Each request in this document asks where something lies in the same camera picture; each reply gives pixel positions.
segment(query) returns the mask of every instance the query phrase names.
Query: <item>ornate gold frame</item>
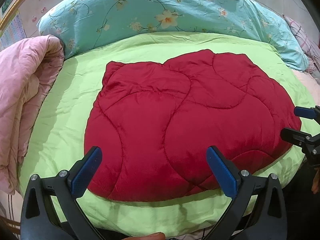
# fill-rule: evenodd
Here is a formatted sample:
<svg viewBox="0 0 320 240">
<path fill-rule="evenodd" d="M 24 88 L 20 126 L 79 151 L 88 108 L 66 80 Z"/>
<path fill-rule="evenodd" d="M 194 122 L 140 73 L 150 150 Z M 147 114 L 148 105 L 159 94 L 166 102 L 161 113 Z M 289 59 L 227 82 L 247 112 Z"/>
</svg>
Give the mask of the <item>ornate gold frame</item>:
<svg viewBox="0 0 320 240">
<path fill-rule="evenodd" d="M 3 19 L 0 21 L 0 33 L 5 30 L 10 19 L 15 15 L 17 9 L 25 0 L 15 0 L 14 3 L 5 12 Z"/>
</svg>

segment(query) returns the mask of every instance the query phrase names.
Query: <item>folded pink comforter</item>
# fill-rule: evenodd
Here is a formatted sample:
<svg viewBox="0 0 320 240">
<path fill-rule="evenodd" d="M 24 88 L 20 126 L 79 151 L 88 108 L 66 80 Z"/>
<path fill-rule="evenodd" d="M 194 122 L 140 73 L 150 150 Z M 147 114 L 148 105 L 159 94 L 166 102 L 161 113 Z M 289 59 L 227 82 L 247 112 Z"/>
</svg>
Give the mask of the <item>folded pink comforter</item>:
<svg viewBox="0 0 320 240">
<path fill-rule="evenodd" d="M 54 36 L 23 39 L 0 52 L 0 190 L 13 194 L 39 109 L 63 65 Z"/>
</svg>

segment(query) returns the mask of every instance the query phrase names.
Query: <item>plaid fabric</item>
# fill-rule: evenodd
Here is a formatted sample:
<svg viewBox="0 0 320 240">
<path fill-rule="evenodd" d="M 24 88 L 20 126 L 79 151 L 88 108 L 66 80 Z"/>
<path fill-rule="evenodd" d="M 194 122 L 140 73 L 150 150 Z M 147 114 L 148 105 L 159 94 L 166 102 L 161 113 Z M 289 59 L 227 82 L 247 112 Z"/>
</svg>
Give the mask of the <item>plaid fabric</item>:
<svg viewBox="0 0 320 240">
<path fill-rule="evenodd" d="M 297 39 L 302 51 L 308 56 L 309 67 L 306 72 L 312 73 L 320 70 L 320 49 L 308 38 L 306 32 L 303 30 L 300 23 L 292 20 L 286 15 L 283 15 L 285 21 L 288 23 L 292 34 Z"/>
</svg>

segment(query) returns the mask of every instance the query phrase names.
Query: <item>folded red comforter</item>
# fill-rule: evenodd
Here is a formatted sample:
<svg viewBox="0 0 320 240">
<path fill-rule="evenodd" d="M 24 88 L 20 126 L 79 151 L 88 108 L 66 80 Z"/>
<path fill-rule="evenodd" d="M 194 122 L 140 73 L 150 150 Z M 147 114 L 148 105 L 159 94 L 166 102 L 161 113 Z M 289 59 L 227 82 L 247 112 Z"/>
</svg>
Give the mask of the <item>folded red comforter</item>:
<svg viewBox="0 0 320 240">
<path fill-rule="evenodd" d="M 251 173 L 284 154 L 301 128 L 275 80 L 244 55 L 201 50 L 165 63 L 110 62 L 87 122 L 84 151 L 103 160 L 89 185 L 119 201 L 161 201 L 218 187 L 205 160 L 216 145 Z"/>
</svg>

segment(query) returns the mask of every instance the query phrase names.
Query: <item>silver bolt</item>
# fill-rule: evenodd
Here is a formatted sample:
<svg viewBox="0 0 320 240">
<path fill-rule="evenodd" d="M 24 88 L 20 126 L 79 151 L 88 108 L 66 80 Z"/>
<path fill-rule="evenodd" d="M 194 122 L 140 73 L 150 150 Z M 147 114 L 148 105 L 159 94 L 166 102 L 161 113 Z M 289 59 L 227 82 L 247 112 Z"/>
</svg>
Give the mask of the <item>silver bolt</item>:
<svg viewBox="0 0 320 240">
<path fill-rule="evenodd" d="M 38 175 L 37 174 L 33 174 L 32 176 L 31 176 L 31 180 L 36 180 L 38 178 Z"/>
<path fill-rule="evenodd" d="M 242 170 L 242 171 L 241 171 L 241 175 L 244 176 L 244 177 L 248 177 L 248 176 L 249 176 L 249 171 L 247 171 L 247 170 Z"/>
<path fill-rule="evenodd" d="M 277 176 L 277 174 L 271 173 L 271 178 L 278 179 L 278 176 Z"/>
<path fill-rule="evenodd" d="M 64 176 L 66 176 L 67 174 L 68 174 L 67 171 L 60 171 L 60 172 L 59 172 L 59 176 L 60 176 L 60 177 L 64 177 Z"/>
</svg>

